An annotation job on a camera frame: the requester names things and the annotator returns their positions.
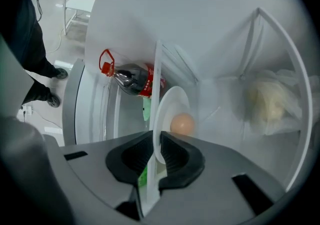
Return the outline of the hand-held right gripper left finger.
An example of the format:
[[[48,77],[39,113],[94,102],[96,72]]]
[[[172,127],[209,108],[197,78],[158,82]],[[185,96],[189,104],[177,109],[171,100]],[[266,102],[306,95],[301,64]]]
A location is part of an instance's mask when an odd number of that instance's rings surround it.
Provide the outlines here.
[[[64,146],[61,151],[84,185],[110,207],[132,201],[141,209],[152,206],[147,185],[139,186],[154,153],[152,131]]]

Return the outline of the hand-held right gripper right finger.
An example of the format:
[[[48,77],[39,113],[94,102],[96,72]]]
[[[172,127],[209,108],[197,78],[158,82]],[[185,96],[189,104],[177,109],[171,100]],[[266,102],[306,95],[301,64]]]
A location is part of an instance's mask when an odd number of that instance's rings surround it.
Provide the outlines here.
[[[144,225],[239,225],[285,194],[275,178],[231,148],[169,132],[160,141],[168,175]]]

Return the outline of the brown egg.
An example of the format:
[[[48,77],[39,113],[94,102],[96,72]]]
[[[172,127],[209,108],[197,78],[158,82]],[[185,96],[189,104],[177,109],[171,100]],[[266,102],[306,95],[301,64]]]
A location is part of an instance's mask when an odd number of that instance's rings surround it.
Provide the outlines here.
[[[172,133],[191,136],[194,134],[196,123],[189,113],[177,114],[171,121],[170,131]]]

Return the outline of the white round plate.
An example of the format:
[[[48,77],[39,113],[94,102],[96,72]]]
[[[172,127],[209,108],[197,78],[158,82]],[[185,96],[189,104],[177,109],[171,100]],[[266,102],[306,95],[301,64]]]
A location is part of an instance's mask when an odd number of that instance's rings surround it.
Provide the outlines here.
[[[172,121],[181,114],[187,114],[194,121],[189,98],[180,86],[170,88],[163,96],[158,106],[153,125],[153,149],[156,159],[161,164],[165,164],[161,154],[161,132],[172,132]]]

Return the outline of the white fridge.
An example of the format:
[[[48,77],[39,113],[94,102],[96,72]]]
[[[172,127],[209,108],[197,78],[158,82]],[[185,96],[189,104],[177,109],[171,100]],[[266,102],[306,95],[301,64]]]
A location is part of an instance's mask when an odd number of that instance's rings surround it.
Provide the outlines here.
[[[182,87],[196,119],[195,136],[232,148],[273,175],[285,189],[299,182],[311,127],[260,136],[245,118],[244,86],[263,70],[320,75],[320,44],[301,0],[95,0],[77,61],[66,145],[88,144],[148,130],[143,101],[99,72],[110,49],[118,63],[156,60]]]

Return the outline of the green packet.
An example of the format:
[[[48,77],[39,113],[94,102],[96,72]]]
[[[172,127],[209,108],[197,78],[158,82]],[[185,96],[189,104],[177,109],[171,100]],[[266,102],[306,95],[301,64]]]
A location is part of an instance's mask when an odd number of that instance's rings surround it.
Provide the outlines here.
[[[151,115],[151,101],[150,98],[143,98],[142,114],[145,122],[148,121]]]

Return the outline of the person's grey shoe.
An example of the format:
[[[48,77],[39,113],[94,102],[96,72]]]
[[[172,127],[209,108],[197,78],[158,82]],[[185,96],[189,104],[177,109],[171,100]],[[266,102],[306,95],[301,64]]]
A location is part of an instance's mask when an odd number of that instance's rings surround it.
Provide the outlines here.
[[[55,78],[57,78],[58,80],[64,80],[68,77],[68,72],[63,69],[63,68],[56,68],[55,69]]]
[[[55,94],[52,94],[52,93],[49,95],[49,97],[47,98],[46,102],[52,108],[58,108],[60,106],[60,104],[61,104],[59,97],[56,96]]]

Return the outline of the white power strip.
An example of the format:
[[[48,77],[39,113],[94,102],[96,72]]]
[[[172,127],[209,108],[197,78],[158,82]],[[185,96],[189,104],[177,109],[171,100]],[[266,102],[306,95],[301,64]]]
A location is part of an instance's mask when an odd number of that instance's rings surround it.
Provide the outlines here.
[[[19,116],[31,116],[33,114],[33,108],[31,106],[21,106],[18,110]]]

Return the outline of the dark cola bottle red cap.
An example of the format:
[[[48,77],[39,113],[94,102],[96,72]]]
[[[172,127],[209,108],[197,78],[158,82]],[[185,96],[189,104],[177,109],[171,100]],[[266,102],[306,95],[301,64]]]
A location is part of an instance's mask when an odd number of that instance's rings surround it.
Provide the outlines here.
[[[152,63],[136,62],[115,65],[109,49],[102,51],[98,67],[107,77],[114,78],[118,86],[131,96],[150,99],[152,97],[155,71]]]

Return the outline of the clear bag of food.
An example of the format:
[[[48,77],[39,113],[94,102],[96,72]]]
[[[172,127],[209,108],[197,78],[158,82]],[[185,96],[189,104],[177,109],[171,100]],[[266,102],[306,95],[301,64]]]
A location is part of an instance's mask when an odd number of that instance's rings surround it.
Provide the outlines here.
[[[243,73],[246,116],[250,130],[260,136],[301,130],[303,108],[294,70]]]

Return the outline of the person's black trousers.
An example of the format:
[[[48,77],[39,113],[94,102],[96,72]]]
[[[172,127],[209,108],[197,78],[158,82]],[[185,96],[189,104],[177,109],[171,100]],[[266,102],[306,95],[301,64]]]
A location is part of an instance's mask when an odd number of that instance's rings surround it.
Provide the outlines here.
[[[32,0],[11,0],[0,23],[0,33],[15,58],[26,71],[49,79],[55,78],[56,67],[46,58],[43,32],[37,21]]]

